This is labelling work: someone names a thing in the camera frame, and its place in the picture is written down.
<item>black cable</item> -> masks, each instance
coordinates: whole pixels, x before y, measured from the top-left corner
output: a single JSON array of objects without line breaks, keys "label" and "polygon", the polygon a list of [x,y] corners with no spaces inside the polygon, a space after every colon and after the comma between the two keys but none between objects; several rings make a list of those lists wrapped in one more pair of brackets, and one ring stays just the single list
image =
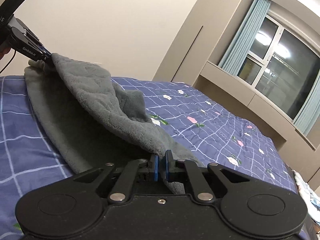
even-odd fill
[{"label": "black cable", "polygon": [[12,58],[10,59],[10,61],[7,63],[7,65],[5,65],[5,67],[0,71],[0,74],[2,73],[2,71],[4,71],[5,70],[5,68],[7,67],[7,66],[9,66],[9,64],[11,63],[11,61],[13,60],[13,58],[14,58],[14,56],[16,55],[16,53],[17,53],[17,51],[15,50],[14,51],[14,54],[13,54],[13,56],[12,56]]}]

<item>gray fleece blanket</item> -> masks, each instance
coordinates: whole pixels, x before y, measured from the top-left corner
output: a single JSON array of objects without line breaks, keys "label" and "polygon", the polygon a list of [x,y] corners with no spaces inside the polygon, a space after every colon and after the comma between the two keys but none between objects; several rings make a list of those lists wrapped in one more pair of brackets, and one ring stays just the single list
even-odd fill
[{"label": "gray fleece blanket", "polygon": [[50,140],[76,173],[113,162],[164,157],[202,163],[146,114],[142,92],[123,90],[98,65],[52,54],[55,68],[30,61],[25,69],[33,110]]}]

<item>white wall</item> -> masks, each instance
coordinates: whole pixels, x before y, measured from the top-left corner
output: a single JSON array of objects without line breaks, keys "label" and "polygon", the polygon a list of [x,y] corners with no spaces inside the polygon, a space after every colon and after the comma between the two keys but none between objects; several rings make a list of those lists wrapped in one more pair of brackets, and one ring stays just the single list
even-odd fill
[{"label": "white wall", "polygon": [[[51,52],[151,80],[197,0],[26,0],[16,11]],[[0,62],[3,67],[13,51]],[[23,74],[18,55],[3,74]]]}]

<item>window pane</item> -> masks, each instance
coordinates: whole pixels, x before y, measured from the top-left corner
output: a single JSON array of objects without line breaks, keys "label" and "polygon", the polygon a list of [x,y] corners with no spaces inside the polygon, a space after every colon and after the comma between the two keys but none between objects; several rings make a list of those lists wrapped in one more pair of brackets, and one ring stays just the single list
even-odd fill
[{"label": "window pane", "polygon": [[260,69],[261,67],[258,64],[254,63],[251,59],[246,58],[240,68],[238,77],[252,85]]},{"label": "window pane", "polygon": [[265,18],[250,48],[250,51],[263,59],[270,47],[271,41],[273,40],[277,29],[277,24],[273,23],[268,18]]},{"label": "window pane", "polygon": [[295,118],[316,80],[320,58],[284,30],[256,89]]}]

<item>blue plaid bedsheet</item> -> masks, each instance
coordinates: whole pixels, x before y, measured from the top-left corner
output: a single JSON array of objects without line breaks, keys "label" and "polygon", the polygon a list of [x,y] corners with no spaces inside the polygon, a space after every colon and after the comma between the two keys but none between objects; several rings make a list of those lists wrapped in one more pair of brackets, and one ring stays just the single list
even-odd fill
[{"label": "blue plaid bedsheet", "polygon": [[[147,114],[205,165],[218,162],[295,191],[270,138],[200,91],[180,82],[112,78],[144,94]],[[0,77],[0,240],[22,233],[14,208],[25,193],[67,178],[72,171],[36,120],[23,76]]]}]

